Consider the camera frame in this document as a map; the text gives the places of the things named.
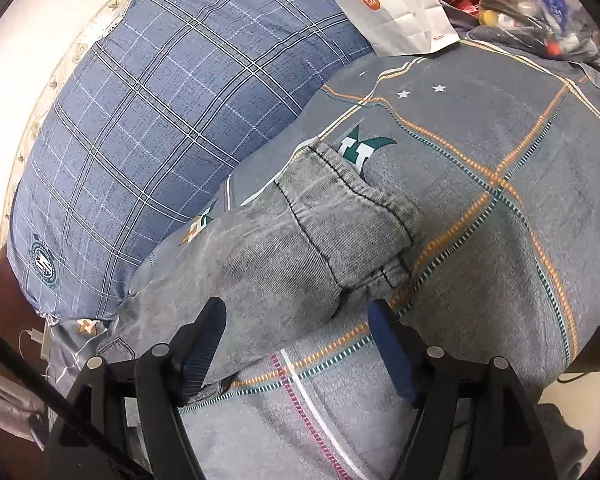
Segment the grey denim pants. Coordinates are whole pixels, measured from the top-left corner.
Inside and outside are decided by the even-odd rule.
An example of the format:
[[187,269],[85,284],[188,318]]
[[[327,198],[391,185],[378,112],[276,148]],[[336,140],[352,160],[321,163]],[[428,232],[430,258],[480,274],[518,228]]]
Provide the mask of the grey denim pants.
[[245,205],[163,240],[98,351],[110,362],[137,358],[219,298],[226,327],[206,376],[219,382],[323,327],[342,294],[409,250],[419,227],[410,200],[310,143]]

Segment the white paper bag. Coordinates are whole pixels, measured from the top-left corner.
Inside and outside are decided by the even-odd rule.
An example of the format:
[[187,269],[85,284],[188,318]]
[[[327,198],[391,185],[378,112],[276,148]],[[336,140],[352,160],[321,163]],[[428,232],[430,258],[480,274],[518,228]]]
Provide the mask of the white paper bag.
[[460,41],[439,0],[335,0],[379,56],[430,54]]

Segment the clear plastic bag of items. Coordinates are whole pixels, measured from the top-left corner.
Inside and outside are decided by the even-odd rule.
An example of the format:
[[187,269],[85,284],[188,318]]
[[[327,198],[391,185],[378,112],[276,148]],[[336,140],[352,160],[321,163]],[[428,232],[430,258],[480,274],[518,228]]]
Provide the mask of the clear plastic bag of items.
[[546,58],[600,59],[600,33],[579,0],[480,0],[481,32]]

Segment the blue plaid pillow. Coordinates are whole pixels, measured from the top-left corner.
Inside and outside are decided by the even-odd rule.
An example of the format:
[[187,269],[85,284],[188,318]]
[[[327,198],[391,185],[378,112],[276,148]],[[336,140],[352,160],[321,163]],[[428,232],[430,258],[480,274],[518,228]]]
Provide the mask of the blue plaid pillow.
[[136,269],[370,44],[334,0],[132,0],[44,119],[7,255],[44,318],[110,318]]

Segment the grey star-patterned bed sheet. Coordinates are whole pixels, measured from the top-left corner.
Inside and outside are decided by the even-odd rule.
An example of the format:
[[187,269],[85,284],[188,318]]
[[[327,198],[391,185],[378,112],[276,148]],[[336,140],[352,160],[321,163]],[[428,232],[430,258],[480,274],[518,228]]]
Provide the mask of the grey star-patterned bed sheet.
[[323,327],[204,378],[178,414],[210,479],[388,476],[416,412],[382,362],[370,300],[457,358],[505,356],[531,393],[600,324],[600,70],[475,38],[363,56],[194,219],[245,205],[313,142],[410,200],[419,231]]

